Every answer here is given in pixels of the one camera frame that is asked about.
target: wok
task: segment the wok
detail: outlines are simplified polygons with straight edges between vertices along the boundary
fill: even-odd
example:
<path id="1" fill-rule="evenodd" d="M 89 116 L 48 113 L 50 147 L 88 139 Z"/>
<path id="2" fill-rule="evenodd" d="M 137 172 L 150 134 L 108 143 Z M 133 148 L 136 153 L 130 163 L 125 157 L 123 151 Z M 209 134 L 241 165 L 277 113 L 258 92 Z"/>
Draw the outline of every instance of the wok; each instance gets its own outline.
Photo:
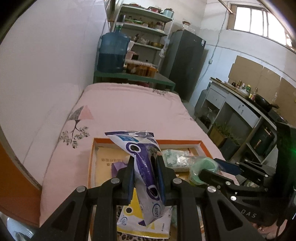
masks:
<path id="1" fill-rule="evenodd" d="M 260 105 L 264 110 L 270 112 L 270 110 L 274 107 L 276 109 L 279 108 L 277 104 L 270 104 L 267 100 L 265 100 L 261 95 L 255 95 L 255 102 Z"/>

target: green table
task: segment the green table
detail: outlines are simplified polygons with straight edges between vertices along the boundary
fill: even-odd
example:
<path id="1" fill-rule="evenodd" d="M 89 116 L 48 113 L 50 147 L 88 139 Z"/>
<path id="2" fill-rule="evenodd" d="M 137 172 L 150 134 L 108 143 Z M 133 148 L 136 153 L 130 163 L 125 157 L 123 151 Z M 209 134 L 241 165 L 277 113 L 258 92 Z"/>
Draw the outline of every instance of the green table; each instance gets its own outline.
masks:
<path id="1" fill-rule="evenodd" d="M 154 78 L 145 77 L 145 76 L 139 76 L 135 74 L 127 74 L 127 73 L 103 73 L 100 71 L 94 72 L 94 83 L 98 83 L 98 77 L 104 77 L 104 78 L 120 78 L 120 79 L 128 79 L 132 81 L 141 81 L 146 83 L 156 83 L 156 84 L 162 84 L 170 87 L 170 90 L 173 91 L 175 88 L 175 83 L 168 78 L 164 77 L 163 75 L 156 73 Z"/>

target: plant pot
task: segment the plant pot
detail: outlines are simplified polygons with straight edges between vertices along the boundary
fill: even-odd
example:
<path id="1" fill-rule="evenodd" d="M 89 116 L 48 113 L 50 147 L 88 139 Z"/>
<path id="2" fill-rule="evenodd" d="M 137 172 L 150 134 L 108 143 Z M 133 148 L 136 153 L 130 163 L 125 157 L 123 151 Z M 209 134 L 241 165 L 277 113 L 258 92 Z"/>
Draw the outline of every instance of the plant pot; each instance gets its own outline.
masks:
<path id="1" fill-rule="evenodd" d="M 226 141 L 226 137 L 222 135 L 215 126 L 213 126 L 209 137 L 218 148 L 220 148 Z"/>
<path id="2" fill-rule="evenodd" d="M 220 151 L 225 160 L 229 161 L 238 149 L 239 145 L 235 144 L 230 138 L 227 138 Z"/>

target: pink bedsheet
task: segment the pink bedsheet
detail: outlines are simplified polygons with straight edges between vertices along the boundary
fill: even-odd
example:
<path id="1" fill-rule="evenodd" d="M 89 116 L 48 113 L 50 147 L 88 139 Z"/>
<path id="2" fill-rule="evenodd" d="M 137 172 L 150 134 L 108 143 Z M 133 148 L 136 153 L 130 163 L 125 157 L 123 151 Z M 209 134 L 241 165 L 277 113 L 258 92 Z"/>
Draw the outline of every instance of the pink bedsheet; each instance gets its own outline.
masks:
<path id="1" fill-rule="evenodd" d="M 107 131 L 148 130 L 156 139 L 202 140 L 213 158 L 221 152 L 190 117 L 178 95 L 137 85 L 88 86 L 69 116 L 50 160 L 41 195 L 40 225 L 78 186 L 87 186 L 94 137 Z"/>

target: gray refrigerator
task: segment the gray refrigerator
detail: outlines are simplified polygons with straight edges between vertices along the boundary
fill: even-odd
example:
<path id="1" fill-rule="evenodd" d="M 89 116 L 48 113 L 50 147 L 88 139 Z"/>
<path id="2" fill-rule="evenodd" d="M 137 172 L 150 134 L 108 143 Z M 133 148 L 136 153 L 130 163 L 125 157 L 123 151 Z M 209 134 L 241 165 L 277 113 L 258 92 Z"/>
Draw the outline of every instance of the gray refrigerator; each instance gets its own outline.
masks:
<path id="1" fill-rule="evenodd" d="M 194 91 L 205 43 L 187 30 L 176 31 L 170 38 L 160 73 L 176 83 L 175 91 L 183 100 L 189 101 Z"/>

